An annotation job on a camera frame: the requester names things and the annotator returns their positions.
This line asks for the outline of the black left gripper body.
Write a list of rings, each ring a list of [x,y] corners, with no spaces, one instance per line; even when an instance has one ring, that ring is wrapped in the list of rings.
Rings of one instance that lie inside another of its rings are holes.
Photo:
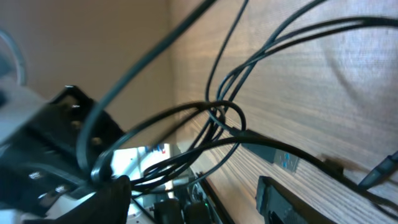
[[[45,217],[65,194],[80,199],[111,180],[111,161],[100,182],[81,170],[76,142],[94,99],[77,86],[66,86],[1,143],[1,208]]]

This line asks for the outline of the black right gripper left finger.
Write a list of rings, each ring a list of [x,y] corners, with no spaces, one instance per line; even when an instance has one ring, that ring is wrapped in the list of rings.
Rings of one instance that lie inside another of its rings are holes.
[[[120,176],[79,206],[56,219],[26,220],[25,224],[126,224],[131,199],[130,179]]]

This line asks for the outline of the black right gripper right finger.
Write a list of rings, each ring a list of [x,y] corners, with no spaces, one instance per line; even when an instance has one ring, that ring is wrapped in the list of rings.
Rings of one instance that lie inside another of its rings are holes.
[[[322,213],[297,197],[271,177],[260,176],[256,191],[256,209],[270,224],[332,224]]]

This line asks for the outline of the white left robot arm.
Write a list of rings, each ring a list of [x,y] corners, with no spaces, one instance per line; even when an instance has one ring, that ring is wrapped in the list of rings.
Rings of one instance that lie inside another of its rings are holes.
[[[76,142],[95,105],[78,87],[68,86],[45,101],[11,79],[1,82],[1,208],[13,208],[46,222],[62,196],[80,204],[57,223],[112,223],[126,218],[129,198],[111,183],[111,163],[99,183],[80,168]]]

